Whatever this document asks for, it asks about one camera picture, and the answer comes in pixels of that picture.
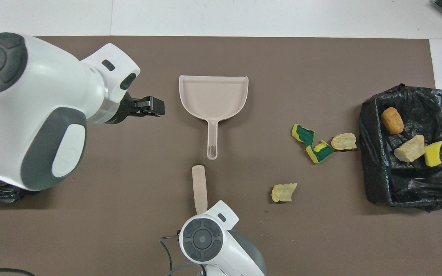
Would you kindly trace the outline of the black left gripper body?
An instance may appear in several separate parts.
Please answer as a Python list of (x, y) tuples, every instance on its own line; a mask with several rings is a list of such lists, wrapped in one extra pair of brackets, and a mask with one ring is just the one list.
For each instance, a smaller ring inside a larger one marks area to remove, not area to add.
[(124, 121), (127, 117), (138, 117), (139, 108), (135, 106), (139, 99), (132, 98), (128, 92), (125, 93), (115, 115), (109, 119), (106, 124), (118, 124)]

